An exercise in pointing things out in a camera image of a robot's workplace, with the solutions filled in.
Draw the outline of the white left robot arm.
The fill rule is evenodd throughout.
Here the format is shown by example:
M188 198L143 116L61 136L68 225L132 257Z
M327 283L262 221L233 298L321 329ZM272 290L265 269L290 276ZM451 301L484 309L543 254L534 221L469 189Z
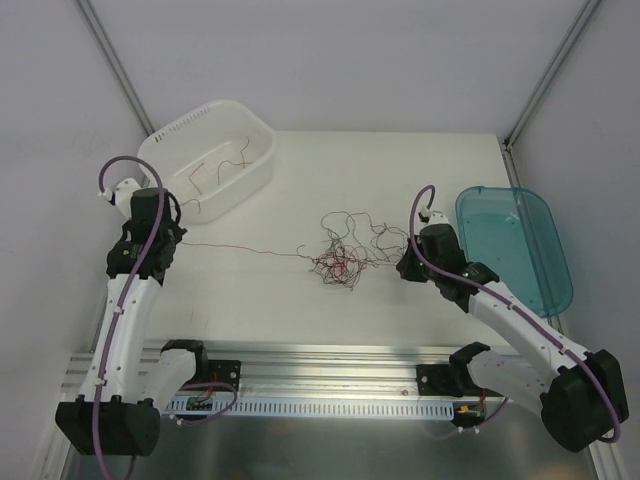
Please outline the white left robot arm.
M59 403L55 414L82 455L150 455L173 396L183 385L199 389L209 380L199 340L170 340L146 375L139 370L153 305L186 233L174 201L165 189L135 191L130 217L107 255L107 305L94 356L76 399Z

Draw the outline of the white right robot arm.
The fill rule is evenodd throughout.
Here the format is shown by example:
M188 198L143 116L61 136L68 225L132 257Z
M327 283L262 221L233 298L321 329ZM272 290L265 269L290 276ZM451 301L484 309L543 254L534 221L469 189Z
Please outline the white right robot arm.
M396 266L410 282L433 282L442 297L498 333L519 354L512 363L481 342L449 358L446 385L453 395L478 388L501 394L537 414L564 449L619 441L629 417L618 359L570 340L520 302L486 265L470 262L446 221L409 228Z

